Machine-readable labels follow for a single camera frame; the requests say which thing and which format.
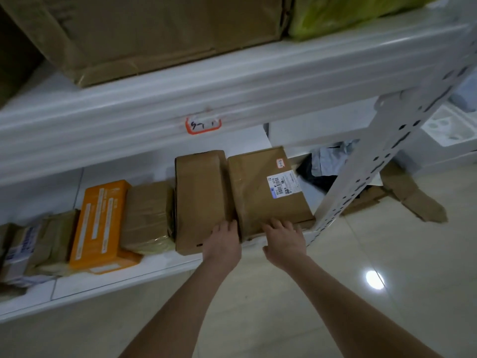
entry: person's left hand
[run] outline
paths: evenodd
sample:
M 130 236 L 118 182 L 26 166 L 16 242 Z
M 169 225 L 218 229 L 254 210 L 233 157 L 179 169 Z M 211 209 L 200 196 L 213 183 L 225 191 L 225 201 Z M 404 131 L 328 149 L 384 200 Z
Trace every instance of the person's left hand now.
M 234 270 L 242 257 L 237 221 L 223 221 L 212 229 L 202 245 L 204 263 L 216 264 L 227 274 Z

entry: shelf label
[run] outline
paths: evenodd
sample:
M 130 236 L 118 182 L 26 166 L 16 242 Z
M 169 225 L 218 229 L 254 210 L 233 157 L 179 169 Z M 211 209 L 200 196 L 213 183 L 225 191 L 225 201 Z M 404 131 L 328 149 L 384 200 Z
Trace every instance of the shelf label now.
M 216 131 L 222 126 L 220 118 L 207 118 L 205 116 L 187 117 L 186 129 L 189 134 L 200 134 Z

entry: forearm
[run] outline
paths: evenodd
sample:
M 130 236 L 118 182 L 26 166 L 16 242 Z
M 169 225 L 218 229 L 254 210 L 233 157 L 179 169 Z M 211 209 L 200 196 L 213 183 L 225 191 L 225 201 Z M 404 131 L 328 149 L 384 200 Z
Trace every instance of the forearm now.
M 190 358 L 207 308 L 227 276 L 202 263 L 128 345 L 121 358 Z
M 292 259 L 286 272 L 312 302 L 345 358 L 440 357 L 311 258 Z

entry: orange box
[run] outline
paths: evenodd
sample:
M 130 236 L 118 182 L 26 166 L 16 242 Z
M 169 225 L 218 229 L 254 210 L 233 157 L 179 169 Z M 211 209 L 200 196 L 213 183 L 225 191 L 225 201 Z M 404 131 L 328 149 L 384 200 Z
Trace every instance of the orange box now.
M 125 180 L 87 188 L 84 192 L 70 267 L 103 274 L 137 265 L 142 255 L 119 247 L 127 190 Z

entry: hand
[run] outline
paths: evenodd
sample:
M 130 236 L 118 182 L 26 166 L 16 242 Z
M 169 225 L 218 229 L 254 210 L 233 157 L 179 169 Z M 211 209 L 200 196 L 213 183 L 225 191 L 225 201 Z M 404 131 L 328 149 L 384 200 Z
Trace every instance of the hand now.
M 202 245 L 204 263 L 215 264 L 227 274 L 234 270 L 242 257 L 242 246 L 238 237 L 236 220 L 230 223 L 223 221 L 214 226 L 212 234 Z
M 294 259 L 306 256 L 306 241 L 301 232 L 293 229 L 290 221 L 283 224 L 277 219 L 271 219 L 271 225 L 262 224 L 267 235 L 268 246 L 263 247 L 263 252 L 268 261 L 281 270 L 287 270 L 289 263 Z

